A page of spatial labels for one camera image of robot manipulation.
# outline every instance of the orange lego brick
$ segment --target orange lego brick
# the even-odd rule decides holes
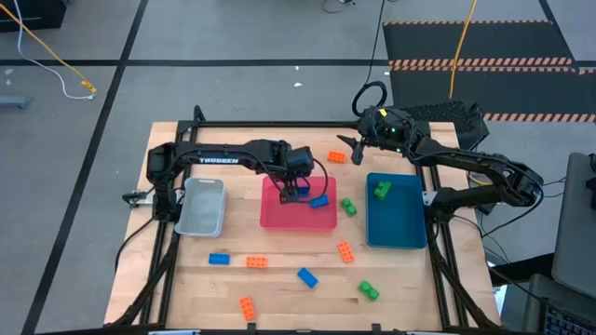
[[[266,257],[247,256],[246,267],[256,267],[256,268],[264,269],[267,267],[267,258]]]
[[[329,151],[329,154],[327,155],[327,160],[335,163],[345,163],[345,154],[335,151]]]
[[[252,306],[251,297],[244,297],[240,299],[240,309],[244,315],[244,319],[249,321],[252,320],[256,314],[254,313],[254,307]]]
[[[339,253],[342,255],[342,261],[351,262],[354,260],[352,248],[349,244],[347,244],[347,241],[343,241],[342,243],[338,244],[337,248],[339,248]]]

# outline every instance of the yellow cable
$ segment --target yellow cable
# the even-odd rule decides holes
[[[464,25],[464,31],[462,32],[461,37],[459,37],[459,44],[457,45],[457,50],[455,51],[454,65],[451,68],[451,84],[449,85],[449,99],[454,97],[455,69],[457,68],[457,60],[459,59],[459,51],[461,51],[462,45],[464,44],[464,38],[466,38],[467,26],[469,25],[469,22],[472,20],[472,14],[474,14],[474,8],[476,8],[477,1],[478,0],[474,0],[474,2],[472,2],[472,7],[469,9],[469,14],[467,14],[466,25]]]
[[[488,186],[488,185],[492,185],[492,183],[490,182],[486,182],[486,181],[479,181],[478,179],[472,177],[469,173],[467,174],[467,177],[471,180],[476,182],[478,185],[480,186]]]
[[[48,47],[44,41],[42,41],[41,39],[39,39],[39,37],[35,36],[35,34],[29,30],[29,28],[27,28],[27,26],[25,26],[17,17],[15,17],[14,14],[12,14],[12,12],[10,12],[10,10],[8,10],[8,8],[6,8],[4,5],[0,4],[0,8],[3,9],[8,16],[14,20],[15,22],[17,22],[19,24],[19,26],[22,27],[22,29],[25,30],[25,32],[27,32],[35,41],[37,41],[40,45],[42,45],[57,61],[60,62],[60,64],[66,66],[68,69],[72,70],[74,73],[76,73],[79,77],[81,77],[81,79],[83,79],[83,81],[81,82],[81,85],[88,89],[89,91],[91,91],[91,93],[96,93],[97,92],[97,88],[95,88],[91,82],[89,82],[87,80],[87,78],[81,74],[80,72],[78,72],[78,70],[76,70],[76,68],[72,67],[71,65],[69,65],[66,61],[62,60],[60,57],[58,57],[58,55],[56,55],[56,53],[54,53],[54,51],[52,51],[52,49],[50,47]]]

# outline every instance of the pink tray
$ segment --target pink tray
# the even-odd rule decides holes
[[[319,196],[325,185],[325,177],[310,177],[310,193],[302,199]],[[279,191],[269,177],[263,179],[261,202],[261,226],[270,230],[330,231],[337,226],[337,186],[335,178],[329,177],[327,197],[329,205],[311,208],[308,204],[279,203]]]

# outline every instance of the floor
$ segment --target floor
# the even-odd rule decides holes
[[[381,4],[358,1],[341,13],[327,14],[320,0],[148,0],[131,60],[285,61],[265,66],[203,62],[196,67],[137,62],[124,70],[115,100],[106,101],[108,87],[120,78],[114,80],[117,60],[144,2],[74,1],[60,30],[39,32],[67,60],[113,60],[103,66],[85,66],[84,61],[78,66],[99,90],[93,101],[65,99],[56,78],[37,67],[0,66],[1,94],[34,99],[26,111],[0,113],[0,212],[5,217],[0,224],[0,264],[5,268],[0,272],[0,324],[5,333],[23,329],[56,237],[65,233],[70,234],[45,306],[37,325],[29,322],[27,329],[33,325],[36,332],[44,332],[102,324],[114,257],[129,215],[120,195],[136,185],[153,122],[189,119],[197,103],[209,120],[351,118],[350,103],[368,71],[361,65],[371,56]],[[576,59],[596,60],[596,21],[590,14],[596,3],[549,4]],[[384,20],[462,20],[469,5],[470,0],[399,0],[386,3]],[[480,0],[474,18],[537,20],[545,15],[537,0]],[[0,61],[19,58],[16,41],[15,33],[0,33]],[[23,51],[50,58],[30,38]],[[386,59],[382,36],[375,57]],[[307,59],[334,61],[312,66]],[[57,70],[72,94],[85,93],[77,78],[63,68]],[[386,67],[375,66],[372,80],[388,83]],[[375,98],[371,94],[364,102]],[[103,122],[97,154],[89,155],[91,138],[94,131],[96,137],[101,133]],[[596,142],[593,124],[489,122],[488,128],[491,136],[482,144],[483,151],[521,160],[545,181],[564,175],[567,155],[593,152]],[[561,188],[549,186],[547,194]],[[560,204],[560,198],[545,200],[527,219],[494,234],[510,260],[554,249]],[[490,229],[515,214],[512,208],[498,207],[483,223]],[[72,229],[67,232],[69,222]],[[503,256],[493,241],[485,243]],[[497,257],[491,261],[501,262]],[[518,307],[523,303],[519,299],[514,303]],[[512,315],[519,317],[518,312]]]

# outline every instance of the white cable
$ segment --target white cable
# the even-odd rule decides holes
[[[17,15],[19,16],[19,20],[22,22],[22,16],[20,15],[20,8],[19,8],[18,0],[14,0],[14,3],[15,3],[15,8],[17,9]],[[22,51],[20,50],[20,42],[21,41],[22,41],[22,27],[19,26],[19,42],[17,43],[17,49],[19,50],[20,56],[23,57],[25,60],[28,60],[35,65],[38,65],[42,69],[46,69],[46,70],[50,71],[51,73],[55,74],[58,77],[58,79],[60,79],[60,82],[62,83],[62,93],[64,93],[64,96],[66,98],[73,99],[73,100],[93,100],[93,98],[95,98],[95,94],[91,94],[91,95],[88,95],[85,97],[73,97],[73,96],[69,95],[68,93],[66,93],[66,84],[64,84],[64,79],[62,79],[62,76],[58,72],[54,71],[53,69],[50,69],[47,66],[41,64],[39,61],[32,60],[32,59],[26,57],[25,55],[23,55]]]

